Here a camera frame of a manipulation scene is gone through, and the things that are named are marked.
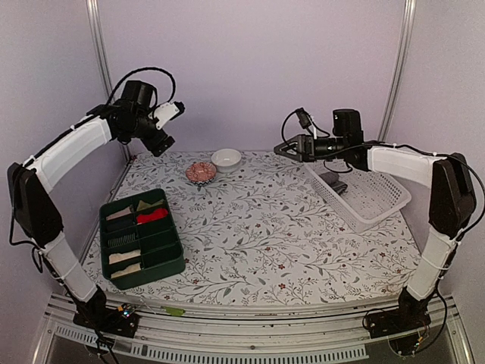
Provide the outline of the khaki tan underwear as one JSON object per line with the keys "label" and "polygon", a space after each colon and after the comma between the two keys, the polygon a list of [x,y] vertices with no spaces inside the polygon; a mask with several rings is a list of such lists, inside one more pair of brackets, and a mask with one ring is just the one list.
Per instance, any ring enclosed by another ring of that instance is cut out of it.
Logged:
{"label": "khaki tan underwear", "polygon": [[160,199],[156,202],[145,202],[143,200],[140,200],[138,202],[138,205],[136,207],[136,211],[137,212],[141,212],[143,210],[146,210],[146,209],[152,209],[152,208],[157,208],[159,206],[163,206],[164,205],[164,200],[163,199]]}

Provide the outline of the red garment with white print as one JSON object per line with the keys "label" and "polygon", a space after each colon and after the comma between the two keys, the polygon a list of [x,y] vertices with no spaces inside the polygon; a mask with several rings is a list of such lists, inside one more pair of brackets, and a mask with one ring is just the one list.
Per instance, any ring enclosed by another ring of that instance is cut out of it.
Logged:
{"label": "red garment with white print", "polygon": [[166,218],[169,215],[169,212],[165,208],[155,209],[149,213],[140,213],[136,216],[136,223],[137,224],[148,224],[153,221],[161,220]]}

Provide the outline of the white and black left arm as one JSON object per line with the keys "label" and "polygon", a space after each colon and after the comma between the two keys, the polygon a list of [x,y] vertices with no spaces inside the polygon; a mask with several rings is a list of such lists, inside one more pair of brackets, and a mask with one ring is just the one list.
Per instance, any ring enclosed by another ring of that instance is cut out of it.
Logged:
{"label": "white and black left arm", "polygon": [[74,324],[96,334],[135,336],[139,316],[107,305],[103,289],[85,272],[64,233],[64,224],[52,191],[85,157],[112,140],[136,138],[155,156],[174,140],[163,128],[185,112],[182,102],[169,101],[154,108],[117,101],[98,105],[44,149],[23,163],[8,167],[11,223],[19,224],[33,247],[33,255],[66,290],[76,306]]}

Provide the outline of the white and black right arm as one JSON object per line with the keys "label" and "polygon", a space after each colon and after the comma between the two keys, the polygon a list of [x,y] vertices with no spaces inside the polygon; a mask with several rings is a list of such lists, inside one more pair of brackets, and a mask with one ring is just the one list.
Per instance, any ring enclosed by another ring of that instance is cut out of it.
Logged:
{"label": "white and black right arm", "polygon": [[477,207],[472,181],[478,176],[465,157],[424,152],[405,144],[305,134],[275,146],[274,152],[297,162],[342,159],[357,170],[391,174],[429,188],[430,227],[421,261],[402,289],[397,308],[369,312],[363,326],[372,338],[378,338],[430,325],[428,303],[440,295],[440,282],[458,245],[476,225],[470,219]]}

